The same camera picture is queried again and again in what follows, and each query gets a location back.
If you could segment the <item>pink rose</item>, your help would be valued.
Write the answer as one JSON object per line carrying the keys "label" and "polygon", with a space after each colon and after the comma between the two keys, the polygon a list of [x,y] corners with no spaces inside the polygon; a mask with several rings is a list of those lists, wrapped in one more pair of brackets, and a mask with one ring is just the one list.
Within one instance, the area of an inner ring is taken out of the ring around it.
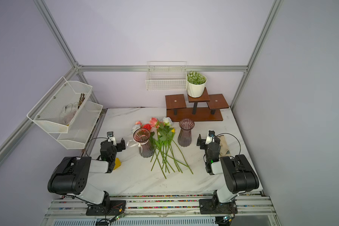
{"label": "pink rose", "polygon": [[160,121],[157,118],[151,118],[149,124],[151,125],[150,141],[151,141],[151,144],[153,144],[153,146],[155,148],[155,151],[154,151],[155,160],[154,160],[154,164],[153,164],[152,168],[154,167],[154,165],[156,163],[158,163],[160,170],[161,170],[164,178],[166,179],[165,173],[163,171],[164,163],[162,163],[162,160],[163,160],[163,141],[161,141],[159,137],[157,137],[157,139],[155,139],[155,134],[157,134],[157,131],[154,131],[154,129],[158,129],[160,127]]}
{"label": "pink rose", "polygon": [[141,122],[141,121],[137,121],[137,122],[135,123],[135,125],[139,125],[140,127],[142,127],[142,126],[143,126],[143,124],[142,124],[142,122]]}

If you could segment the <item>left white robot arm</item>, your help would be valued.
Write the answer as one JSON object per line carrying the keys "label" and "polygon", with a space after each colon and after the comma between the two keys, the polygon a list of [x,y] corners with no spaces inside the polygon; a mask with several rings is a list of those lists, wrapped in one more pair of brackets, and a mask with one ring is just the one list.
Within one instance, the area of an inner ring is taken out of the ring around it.
{"label": "left white robot arm", "polygon": [[120,143],[106,140],[100,144],[100,156],[95,160],[91,157],[65,157],[53,171],[48,191],[58,195],[67,195],[91,205],[108,206],[109,194],[88,182],[89,174],[108,174],[115,168],[118,152],[126,149],[125,140]]}

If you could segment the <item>purple ribbed glass vase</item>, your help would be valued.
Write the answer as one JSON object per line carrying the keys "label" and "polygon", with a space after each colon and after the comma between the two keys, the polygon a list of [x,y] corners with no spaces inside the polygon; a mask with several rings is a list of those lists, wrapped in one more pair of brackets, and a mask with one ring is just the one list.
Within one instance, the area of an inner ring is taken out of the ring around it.
{"label": "purple ribbed glass vase", "polygon": [[192,129],[195,127],[193,120],[184,118],[179,122],[180,133],[178,144],[182,147],[188,147],[192,143]]}

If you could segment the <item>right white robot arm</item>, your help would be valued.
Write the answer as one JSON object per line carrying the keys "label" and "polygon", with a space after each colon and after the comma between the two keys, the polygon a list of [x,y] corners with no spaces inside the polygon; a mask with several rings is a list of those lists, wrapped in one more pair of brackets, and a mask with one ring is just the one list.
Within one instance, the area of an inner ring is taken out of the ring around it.
{"label": "right white robot arm", "polygon": [[214,131],[209,131],[205,139],[199,136],[196,145],[205,152],[206,172],[210,175],[222,174],[225,179],[225,185],[214,191],[212,199],[201,200],[202,206],[208,203],[214,207],[233,203],[237,196],[260,187],[259,178],[245,155],[220,156],[220,138]]}

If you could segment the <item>pink glass vase with ribbon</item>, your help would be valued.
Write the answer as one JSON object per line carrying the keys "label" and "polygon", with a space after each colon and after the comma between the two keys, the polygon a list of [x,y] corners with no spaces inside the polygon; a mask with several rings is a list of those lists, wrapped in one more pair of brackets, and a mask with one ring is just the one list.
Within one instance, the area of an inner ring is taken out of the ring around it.
{"label": "pink glass vase with ribbon", "polygon": [[139,154],[143,158],[154,155],[155,148],[150,141],[151,132],[146,128],[137,129],[133,134],[133,139],[127,142],[127,147],[138,147]]}

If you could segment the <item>white blue rose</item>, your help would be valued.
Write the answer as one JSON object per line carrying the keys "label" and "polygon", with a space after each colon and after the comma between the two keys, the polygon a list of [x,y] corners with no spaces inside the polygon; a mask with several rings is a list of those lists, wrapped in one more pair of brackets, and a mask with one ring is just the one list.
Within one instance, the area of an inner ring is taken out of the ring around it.
{"label": "white blue rose", "polygon": [[170,173],[183,173],[182,169],[185,167],[193,173],[192,169],[187,162],[184,153],[182,152],[178,143],[175,142],[174,138],[176,130],[173,126],[171,118],[164,117],[157,124],[157,139],[155,145],[157,148],[156,160],[160,166],[160,169],[166,178],[166,174]]}

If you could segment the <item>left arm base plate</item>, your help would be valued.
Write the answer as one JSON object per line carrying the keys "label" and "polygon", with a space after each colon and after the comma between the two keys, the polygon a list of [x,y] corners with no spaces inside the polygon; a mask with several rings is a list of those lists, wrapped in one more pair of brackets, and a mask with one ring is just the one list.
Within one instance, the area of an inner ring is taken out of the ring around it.
{"label": "left arm base plate", "polygon": [[125,208],[125,200],[114,200],[110,201],[109,204],[89,204],[86,216],[119,216],[121,213],[124,213]]}

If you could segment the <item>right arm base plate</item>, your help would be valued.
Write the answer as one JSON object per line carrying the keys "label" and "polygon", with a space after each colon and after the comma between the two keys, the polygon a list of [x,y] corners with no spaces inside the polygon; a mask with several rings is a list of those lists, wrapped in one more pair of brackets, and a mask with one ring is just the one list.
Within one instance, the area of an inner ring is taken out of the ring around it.
{"label": "right arm base plate", "polygon": [[212,199],[200,199],[199,207],[201,214],[237,214],[235,202],[220,203]]}

